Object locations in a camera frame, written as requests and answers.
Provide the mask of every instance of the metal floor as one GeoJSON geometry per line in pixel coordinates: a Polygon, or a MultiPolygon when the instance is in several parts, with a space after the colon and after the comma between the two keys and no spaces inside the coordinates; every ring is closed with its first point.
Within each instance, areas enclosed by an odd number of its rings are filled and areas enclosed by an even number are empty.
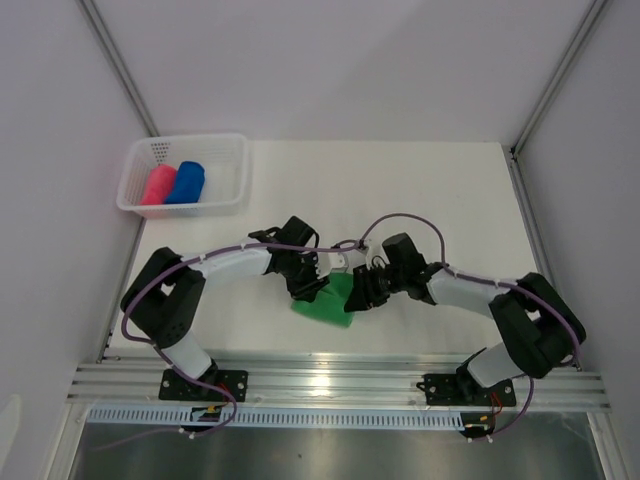
{"type": "Polygon", "coordinates": [[[457,433],[226,428],[189,441],[160,433],[105,451],[150,428],[88,424],[74,480],[604,479],[584,414],[529,414],[493,444],[457,433]]]}

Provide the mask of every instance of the black servo bracket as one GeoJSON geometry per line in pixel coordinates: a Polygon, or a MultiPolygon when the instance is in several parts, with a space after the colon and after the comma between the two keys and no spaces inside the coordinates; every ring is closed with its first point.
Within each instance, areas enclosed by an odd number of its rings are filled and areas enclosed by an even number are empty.
{"type": "MultiPolygon", "coordinates": [[[[218,370],[212,368],[200,379],[204,383],[227,390],[238,403],[244,403],[249,373],[246,370],[218,370]]],[[[227,403],[229,400],[222,394],[187,382],[174,370],[167,369],[162,374],[160,383],[160,400],[178,402],[227,403]]]]}
{"type": "Polygon", "coordinates": [[[513,382],[509,379],[478,392],[473,397],[465,396],[458,387],[455,373],[428,373],[416,387],[424,392],[427,405],[438,407],[491,407],[491,394],[495,393],[503,407],[516,406],[513,382]]]}

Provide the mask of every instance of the white wall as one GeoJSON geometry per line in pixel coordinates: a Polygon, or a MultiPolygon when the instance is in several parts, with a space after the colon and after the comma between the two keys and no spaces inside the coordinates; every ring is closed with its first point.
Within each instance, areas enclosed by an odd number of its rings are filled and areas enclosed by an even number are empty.
{"type": "Polygon", "coordinates": [[[640,3],[612,3],[523,165],[553,269],[587,327],[586,364],[603,372],[637,454],[640,3]]]}
{"type": "Polygon", "coordinates": [[[163,133],[512,143],[590,0],[98,0],[163,133]]]}
{"type": "Polygon", "coordinates": [[[0,405],[23,398],[2,478],[31,480],[135,232],[115,190],[144,134],[71,0],[2,2],[0,64],[0,405]]]}

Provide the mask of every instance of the metal frame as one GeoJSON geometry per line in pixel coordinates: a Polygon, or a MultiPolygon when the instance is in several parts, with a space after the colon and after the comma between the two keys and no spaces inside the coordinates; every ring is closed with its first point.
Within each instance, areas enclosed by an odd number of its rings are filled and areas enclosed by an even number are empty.
{"type": "MultiPolygon", "coordinates": [[[[427,408],[416,388],[425,373],[453,373],[466,355],[379,356],[334,353],[256,354],[211,352],[225,369],[249,372],[244,405],[252,408],[358,409],[371,411],[427,408]]],[[[166,364],[158,359],[120,357],[78,367],[68,402],[166,405],[157,399],[166,364]]],[[[514,380],[522,408],[529,382],[514,380]]],[[[177,405],[189,405],[176,402],[177,405]]],[[[428,407],[431,411],[483,411],[483,408],[428,407]]],[[[609,412],[600,375],[557,369],[536,381],[530,410],[609,412]]]]}
{"type": "Polygon", "coordinates": [[[598,28],[612,1],[613,0],[593,0],[589,8],[587,8],[569,44],[562,53],[560,61],[553,70],[551,78],[549,78],[547,84],[544,86],[538,101],[535,103],[533,110],[529,114],[524,127],[513,145],[512,152],[516,159],[556,99],[571,69],[576,64],[580,54],[584,51],[593,33],[598,28]]]}
{"type": "MultiPolygon", "coordinates": [[[[94,0],[76,0],[85,15],[96,41],[118,78],[140,123],[150,136],[158,131],[131,74],[102,19],[94,0]]],[[[525,222],[531,248],[538,269],[553,282],[553,272],[544,249],[526,186],[518,165],[518,156],[536,127],[548,111],[575,64],[579,54],[591,38],[611,0],[594,0],[574,32],[560,62],[555,68],[539,100],[536,102],[513,148],[505,151],[514,191],[525,222]]],[[[133,260],[143,230],[139,228],[132,247],[133,260]]],[[[121,289],[126,288],[131,264],[123,275],[121,289]]],[[[67,479],[90,407],[95,402],[145,405],[157,408],[157,390],[161,372],[166,367],[146,349],[108,350],[103,358],[111,329],[117,318],[117,302],[100,350],[101,363],[78,367],[69,391],[64,427],[58,437],[57,448],[49,462],[49,480],[67,479]]],[[[226,368],[242,368],[250,373],[249,395],[243,409],[267,412],[285,411],[367,412],[371,416],[389,412],[455,413],[455,408],[425,407],[424,395],[415,383],[426,372],[452,372],[466,355],[425,356],[365,356],[342,354],[259,355],[236,352],[212,352],[219,364],[226,368]]],[[[528,383],[514,381],[518,405],[526,397],[528,383]]],[[[597,373],[559,369],[536,382],[531,411],[587,412],[600,460],[607,479],[631,478],[622,450],[617,441],[610,416],[604,385],[597,373]]]]}
{"type": "Polygon", "coordinates": [[[93,33],[96,43],[102,50],[107,63],[118,79],[118,82],[120,83],[127,100],[129,100],[133,112],[138,117],[140,124],[144,127],[147,131],[147,135],[150,137],[159,136],[158,129],[156,128],[153,118],[149,113],[149,109],[147,108],[142,95],[140,95],[138,86],[133,80],[133,77],[129,72],[129,68],[122,58],[120,50],[113,40],[113,37],[107,28],[107,24],[104,22],[104,19],[100,14],[100,10],[98,10],[94,0],[75,1],[78,8],[80,8],[80,11],[84,15],[84,18],[91,29],[91,33],[93,33]]]}

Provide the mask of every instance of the plastic basket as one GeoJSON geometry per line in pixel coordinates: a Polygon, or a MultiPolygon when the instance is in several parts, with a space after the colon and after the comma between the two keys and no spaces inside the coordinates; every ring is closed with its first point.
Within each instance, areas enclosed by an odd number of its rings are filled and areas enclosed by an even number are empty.
{"type": "Polygon", "coordinates": [[[233,215],[248,196],[249,162],[248,141],[238,134],[145,138],[129,151],[116,203],[122,210],[149,219],[233,215]],[[198,203],[139,205],[153,168],[162,164],[178,168],[187,160],[198,162],[205,170],[198,203]]]}

